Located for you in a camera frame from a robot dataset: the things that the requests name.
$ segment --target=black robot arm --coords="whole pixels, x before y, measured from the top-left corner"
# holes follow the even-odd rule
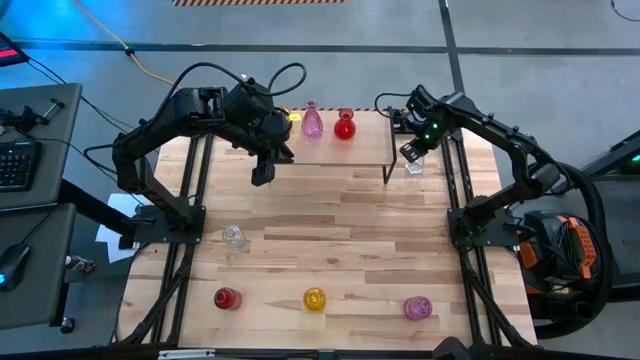
[[[505,206],[542,196],[560,177],[555,160],[532,136],[521,133],[517,126],[508,127],[494,120],[493,114],[483,114],[462,93],[438,100],[419,85],[409,98],[407,108],[424,119],[416,138],[400,149],[410,162],[435,149],[446,133],[459,128],[469,129],[511,158],[514,184],[489,197],[478,197],[465,207],[460,224],[468,232],[481,231],[494,213]],[[529,156],[535,159],[532,164],[528,162]]]
[[[191,222],[189,203],[173,196],[153,177],[145,155],[178,136],[214,134],[256,155],[251,182],[255,186],[273,180],[276,163],[293,162],[285,145],[291,124],[273,105],[267,89],[253,79],[225,88],[184,88],[163,102],[156,115],[113,142],[113,162],[118,187],[142,194],[163,210],[172,224]]]

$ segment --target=desk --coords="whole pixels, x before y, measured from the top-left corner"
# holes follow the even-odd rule
[[[0,293],[0,328],[49,322],[60,326],[68,284],[63,283],[64,259],[69,249],[76,210],[110,229],[133,233],[122,213],[108,207],[62,178],[71,135],[81,99],[82,86],[64,84],[0,90],[0,107],[19,114],[28,105],[38,114],[51,106],[51,98],[65,108],[51,114],[49,125],[36,125],[29,133],[42,142],[42,153],[33,187],[27,192],[0,194],[0,250],[24,237],[33,225],[46,215],[48,206],[58,205],[46,223],[30,237],[33,254],[20,286],[10,293]],[[0,136],[10,142],[23,136],[12,128]]]
[[[52,104],[49,99],[56,98],[65,104],[65,108],[55,110],[49,116],[51,119],[49,125],[36,125],[29,135],[35,138],[71,142],[81,92],[80,84],[0,90],[0,108],[20,114],[23,107],[28,105],[35,113],[42,115]],[[7,132],[0,136],[0,142],[21,138],[24,136],[13,128],[7,128]],[[33,180],[33,187],[27,192],[3,193],[0,197],[0,210],[55,203],[58,200],[68,151],[69,146],[64,143],[42,141],[42,155]]]
[[[31,257],[22,282],[13,291],[0,293],[0,329],[49,323],[62,317],[64,308],[59,309],[58,298],[76,211],[73,204],[54,206],[27,240]],[[50,211],[52,207],[4,213],[0,217],[0,253],[19,243]]]
[[[469,132],[464,137],[474,191],[495,192],[500,182],[491,145]],[[188,139],[175,139],[160,152],[156,177],[175,194],[188,146]],[[386,186],[376,168],[282,165],[271,184],[256,188],[249,180],[254,166],[245,151],[214,141],[205,234],[191,270],[181,347],[431,350],[447,336],[470,344],[439,149],[425,158],[423,176],[397,171]],[[228,225],[243,229],[247,249],[222,242]],[[133,262],[119,315],[122,334],[156,300],[166,252],[166,245],[152,244]],[[486,252],[497,303],[535,343],[517,260],[503,249]],[[222,286],[242,293],[239,310],[215,308]],[[313,286],[328,296],[323,313],[303,310],[302,295]],[[434,314],[409,322],[402,302],[417,295],[431,299]],[[488,339],[484,306],[478,310]]]

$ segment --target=purple glass vase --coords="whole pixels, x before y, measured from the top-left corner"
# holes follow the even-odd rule
[[[404,315],[411,321],[428,318],[433,312],[431,301],[424,296],[416,296],[404,302]]]
[[[302,133],[309,139],[317,139],[322,136],[322,119],[318,114],[315,101],[307,102],[307,112],[302,119]]]

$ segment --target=hazard stripe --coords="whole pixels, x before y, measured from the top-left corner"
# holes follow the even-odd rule
[[[338,111],[342,108],[318,108],[318,111]],[[291,111],[304,111],[307,110],[307,108],[291,108]],[[376,111],[375,108],[352,108],[351,110],[353,111]]]
[[[173,0],[173,6],[341,4],[346,0]]]

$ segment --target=butcher block tabletop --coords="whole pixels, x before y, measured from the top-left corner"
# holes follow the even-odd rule
[[[324,136],[333,137],[334,121],[323,120]],[[500,181],[492,146],[463,134],[474,193],[494,193]],[[396,139],[399,147],[411,137]],[[156,177],[176,195],[188,146],[188,138],[178,138],[160,151]],[[375,161],[370,168],[279,165],[272,183],[253,187],[256,158],[216,138],[203,201],[205,230],[191,270],[180,347],[432,350],[448,336],[470,344],[460,262],[448,238],[449,197],[440,149],[425,157],[424,173],[417,177],[405,171],[398,155],[387,185]],[[195,193],[192,185],[190,194]],[[464,203],[461,186],[458,192]],[[229,225],[243,230],[248,246],[234,249],[222,241]],[[156,300],[167,250],[167,245],[151,244],[134,260],[120,310],[122,336]],[[535,343],[518,261],[499,248],[487,248],[486,257],[496,302]],[[242,294],[236,311],[214,305],[215,292],[225,286]],[[311,287],[326,293],[322,312],[303,306]],[[403,302],[414,296],[433,303],[426,320],[404,317]],[[484,306],[478,311],[489,339]],[[172,316],[173,302],[165,329]]]

